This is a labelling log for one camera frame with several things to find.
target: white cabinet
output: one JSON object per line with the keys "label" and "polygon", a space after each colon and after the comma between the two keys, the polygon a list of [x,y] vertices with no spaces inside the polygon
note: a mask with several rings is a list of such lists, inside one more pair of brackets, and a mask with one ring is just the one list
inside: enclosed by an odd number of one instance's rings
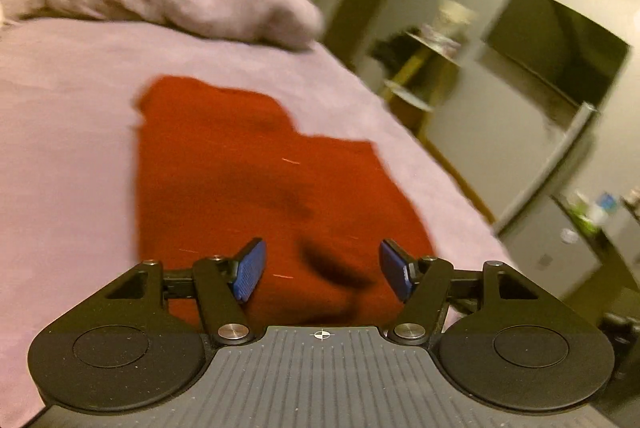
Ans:
{"label": "white cabinet", "polygon": [[601,265],[559,204],[545,199],[501,239],[518,270],[563,298]]}
{"label": "white cabinet", "polygon": [[640,220],[626,205],[621,205],[604,225],[604,232],[626,266],[640,282]]}

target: shelf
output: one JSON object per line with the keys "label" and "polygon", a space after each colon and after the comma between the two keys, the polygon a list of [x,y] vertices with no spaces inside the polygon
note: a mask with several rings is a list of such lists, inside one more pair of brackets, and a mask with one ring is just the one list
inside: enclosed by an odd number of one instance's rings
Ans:
{"label": "shelf", "polygon": [[426,42],[420,36],[416,36],[415,34],[412,34],[410,32],[406,32],[406,35],[409,36],[410,38],[413,38],[414,40],[416,40],[418,43],[420,43],[420,45],[423,45],[426,48],[428,48],[429,50],[432,50],[437,55],[439,55],[441,58],[444,58],[447,61],[455,64],[456,66],[459,66],[453,59],[449,58],[449,56],[444,55],[440,49],[438,49],[435,46],[431,45],[431,43]]}
{"label": "shelf", "polygon": [[425,101],[420,99],[417,95],[400,86],[398,83],[386,80],[385,86],[391,90],[394,95],[397,95],[405,103],[410,104],[414,108],[422,110],[423,112],[433,112],[433,107],[425,103]]}

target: black circular disc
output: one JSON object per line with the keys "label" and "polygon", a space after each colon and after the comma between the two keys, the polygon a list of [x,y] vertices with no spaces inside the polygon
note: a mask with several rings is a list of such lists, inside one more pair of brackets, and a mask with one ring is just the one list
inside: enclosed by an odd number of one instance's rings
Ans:
{"label": "black circular disc", "polygon": [[152,316],[145,327],[42,331],[31,344],[29,367],[46,403],[118,412],[183,390],[206,362],[200,335],[170,316]]}
{"label": "black circular disc", "polygon": [[494,348],[504,360],[525,368],[558,364],[569,353],[569,344],[560,334],[532,326],[500,331],[494,338]]}
{"label": "black circular disc", "polygon": [[534,303],[523,315],[526,324],[511,323],[505,308],[478,311],[450,327],[438,358],[452,381],[480,400],[523,413],[565,410],[596,394],[614,364],[607,338],[581,318],[538,313]]}
{"label": "black circular disc", "polygon": [[133,327],[110,325],[85,332],[74,343],[74,354],[97,368],[117,368],[133,363],[149,347],[146,334]]}

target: blue gripper pad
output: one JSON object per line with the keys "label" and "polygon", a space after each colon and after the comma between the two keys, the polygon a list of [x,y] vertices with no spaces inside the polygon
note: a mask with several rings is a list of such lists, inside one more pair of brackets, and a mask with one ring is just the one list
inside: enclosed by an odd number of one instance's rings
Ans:
{"label": "blue gripper pad", "polygon": [[238,277],[233,283],[233,294],[240,303],[246,303],[258,284],[267,259],[267,244],[261,240],[238,264]]}
{"label": "blue gripper pad", "polygon": [[380,268],[387,283],[394,290],[396,296],[402,302],[406,302],[413,291],[413,284],[409,279],[409,266],[411,263],[404,252],[396,250],[386,240],[380,244]]}

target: bottle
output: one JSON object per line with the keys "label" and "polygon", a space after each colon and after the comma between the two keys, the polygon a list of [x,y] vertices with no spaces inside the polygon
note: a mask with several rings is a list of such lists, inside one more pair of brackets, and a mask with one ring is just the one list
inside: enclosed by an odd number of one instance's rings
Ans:
{"label": "bottle", "polygon": [[589,201],[587,197],[580,193],[580,191],[574,192],[574,194],[568,199],[569,211],[574,217],[579,220],[584,220],[587,211],[589,210]]}
{"label": "bottle", "polygon": [[600,198],[590,205],[586,214],[586,225],[590,233],[597,233],[618,207],[618,202],[609,193],[603,193]]}

